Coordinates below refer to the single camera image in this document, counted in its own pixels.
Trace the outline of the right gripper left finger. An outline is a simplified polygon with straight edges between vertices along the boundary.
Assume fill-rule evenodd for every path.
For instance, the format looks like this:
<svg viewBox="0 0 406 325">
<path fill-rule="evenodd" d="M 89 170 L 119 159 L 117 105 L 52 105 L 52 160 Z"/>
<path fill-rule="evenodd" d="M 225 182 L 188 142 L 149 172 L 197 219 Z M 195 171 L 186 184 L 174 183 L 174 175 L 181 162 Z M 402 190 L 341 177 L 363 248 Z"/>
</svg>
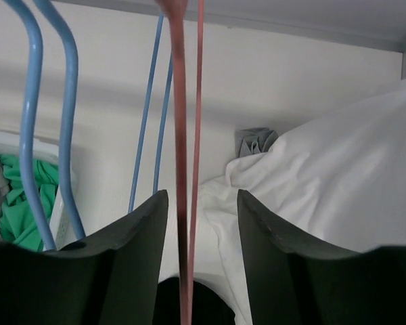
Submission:
<svg viewBox="0 0 406 325">
<path fill-rule="evenodd" d="M 58 251 L 0 242 L 0 324 L 150 324 L 167 217 L 161 190 Z"/>
</svg>

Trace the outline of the white plastic basket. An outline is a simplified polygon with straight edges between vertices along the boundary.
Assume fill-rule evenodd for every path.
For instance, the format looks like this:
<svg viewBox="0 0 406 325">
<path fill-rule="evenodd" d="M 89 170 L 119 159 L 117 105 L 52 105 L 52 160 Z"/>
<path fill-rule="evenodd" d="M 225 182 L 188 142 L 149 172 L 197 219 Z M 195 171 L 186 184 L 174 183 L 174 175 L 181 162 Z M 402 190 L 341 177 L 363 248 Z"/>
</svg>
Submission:
<svg viewBox="0 0 406 325">
<path fill-rule="evenodd" d="M 19 155 L 20 136 L 16 133 L 0 131 L 0 154 Z M 36 137 L 33 140 L 33 158 L 58 165 L 59 147 L 56 144 L 43 142 Z M 56 194 L 49 222 L 50 230 L 55 240 L 57 249 L 65 246 L 65 236 L 68 229 L 69 218 L 64 208 L 64 202 L 60 189 Z"/>
</svg>

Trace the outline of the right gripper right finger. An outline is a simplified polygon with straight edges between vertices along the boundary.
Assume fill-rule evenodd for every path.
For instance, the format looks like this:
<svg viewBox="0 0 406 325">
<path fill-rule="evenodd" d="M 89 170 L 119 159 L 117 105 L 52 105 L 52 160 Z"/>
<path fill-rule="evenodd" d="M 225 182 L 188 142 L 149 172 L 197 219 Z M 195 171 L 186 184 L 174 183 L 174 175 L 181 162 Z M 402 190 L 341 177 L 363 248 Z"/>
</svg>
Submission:
<svg viewBox="0 0 406 325">
<path fill-rule="evenodd" d="M 323 241 L 237 196 L 254 324 L 406 324 L 406 246 L 365 253 Z"/>
</svg>

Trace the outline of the white tank top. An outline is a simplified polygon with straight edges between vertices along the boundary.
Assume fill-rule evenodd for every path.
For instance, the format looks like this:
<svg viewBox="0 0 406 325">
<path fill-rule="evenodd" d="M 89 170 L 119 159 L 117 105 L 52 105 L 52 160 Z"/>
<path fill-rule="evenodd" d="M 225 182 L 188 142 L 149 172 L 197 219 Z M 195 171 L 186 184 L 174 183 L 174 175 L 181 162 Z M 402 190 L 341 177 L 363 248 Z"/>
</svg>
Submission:
<svg viewBox="0 0 406 325">
<path fill-rule="evenodd" d="M 406 79 L 281 135 L 231 161 L 199 189 L 196 281 L 235 324 L 254 324 L 237 196 L 250 192 L 305 232 L 350 251 L 406 246 Z"/>
</svg>

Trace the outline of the dark grey tank top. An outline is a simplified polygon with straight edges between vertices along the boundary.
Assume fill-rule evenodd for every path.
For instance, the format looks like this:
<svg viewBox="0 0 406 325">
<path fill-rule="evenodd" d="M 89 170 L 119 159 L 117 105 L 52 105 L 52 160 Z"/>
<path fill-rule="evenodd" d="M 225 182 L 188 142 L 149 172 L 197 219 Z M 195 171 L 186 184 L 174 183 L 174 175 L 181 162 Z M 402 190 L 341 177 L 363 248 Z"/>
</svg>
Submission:
<svg viewBox="0 0 406 325">
<path fill-rule="evenodd" d="M 267 152 L 279 135 L 273 129 L 256 127 L 235 131 L 235 153 L 238 158 Z"/>
</svg>

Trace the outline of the green tank top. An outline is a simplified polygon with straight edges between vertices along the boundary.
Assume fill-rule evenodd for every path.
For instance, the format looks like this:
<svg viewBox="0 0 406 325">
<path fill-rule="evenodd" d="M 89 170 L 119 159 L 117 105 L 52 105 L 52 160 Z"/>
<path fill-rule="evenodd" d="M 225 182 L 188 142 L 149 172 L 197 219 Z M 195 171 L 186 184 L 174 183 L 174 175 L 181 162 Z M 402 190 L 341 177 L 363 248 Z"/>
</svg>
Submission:
<svg viewBox="0 0 406 325">
<path fill-rule="evenodd" d="M 19 159 L 12 154 L 0 154 L 0 163 L 10 187 L 1 205 L 0 233 L 8 242 L 31 251 L 42 251 L 44 245 L 24 192 Z M 33 167 L 43 210 L 46 218 L 51 219 L 59 185 L 58 166 L 35 159 Z"/>
</svg>

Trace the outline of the blue wire hanger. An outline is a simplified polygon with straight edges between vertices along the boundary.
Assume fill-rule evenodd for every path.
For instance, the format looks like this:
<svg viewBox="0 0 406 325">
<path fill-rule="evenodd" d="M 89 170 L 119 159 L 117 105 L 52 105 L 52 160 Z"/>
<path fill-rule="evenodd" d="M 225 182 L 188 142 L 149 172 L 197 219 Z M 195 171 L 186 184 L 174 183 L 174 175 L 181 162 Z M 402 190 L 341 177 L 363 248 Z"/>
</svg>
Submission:
<svg viewBox="0 0 406 325">
<path fill-rule="evenodd" d="M 5 3 L 18 15 L 28 36 L 28 68 L 20 122 L 20 172 L 22 185 L 43 240 L 44 248 L 51 251 L 56 249 L 55 240 L 37 190 L 33 170 L 35 122 L 43 67 L 43 39 L 37 20 L 25 2 L 6 0 Z"/>
<path fill-rule="evenodd" d="M 78 50 L 74 35 L 51 1 L 35 1 L 37 9 L 55 29 L 64 47 L 66 74 L 59 140 L 60 192 L 76 239 L 86 236 L 72 191 L 71 144 L 78 87 Z"/>
</svg>

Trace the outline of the pink wire hanger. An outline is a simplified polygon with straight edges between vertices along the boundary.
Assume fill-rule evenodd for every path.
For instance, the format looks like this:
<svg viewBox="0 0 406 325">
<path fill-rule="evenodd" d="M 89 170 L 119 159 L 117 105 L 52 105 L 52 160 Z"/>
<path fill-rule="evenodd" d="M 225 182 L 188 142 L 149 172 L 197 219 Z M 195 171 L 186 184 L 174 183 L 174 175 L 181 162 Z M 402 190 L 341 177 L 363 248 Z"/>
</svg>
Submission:
<svg viewBox="0 0 406 325">
<path fill-rule="evenodd" d="M 192 323 L 194 261 L 196 245 L 200 137 L 202 119 L 202 61 L 204 38 L 204 1 L 198 2 L 196 120 L 191 204 L 187 203 L 187 100 L 185 73 L 184 16 L 186 1 L 158 1 L 168 18 L 173 56 L 175 104 L 175 169 L 177 199 L 177 240 L 179 253 L 180 323 Z"/>
</svg>

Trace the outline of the black tank top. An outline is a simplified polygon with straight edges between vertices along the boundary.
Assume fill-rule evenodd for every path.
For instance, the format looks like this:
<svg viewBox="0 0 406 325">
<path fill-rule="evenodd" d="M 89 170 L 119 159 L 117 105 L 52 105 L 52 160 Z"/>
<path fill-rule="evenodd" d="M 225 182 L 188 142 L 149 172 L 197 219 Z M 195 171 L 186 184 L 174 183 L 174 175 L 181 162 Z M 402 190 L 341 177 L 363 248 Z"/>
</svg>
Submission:
<svg viewBox="0 0 406 325">
<path fill-rule="evenodd" d="M 158 284 L 152 324 L 180 324 L 179 310 L 179 279 L 168 278 Z M 235 325 L 235 313 L 216 292 L 194 281 L 192 324 Z"/>
</svg>

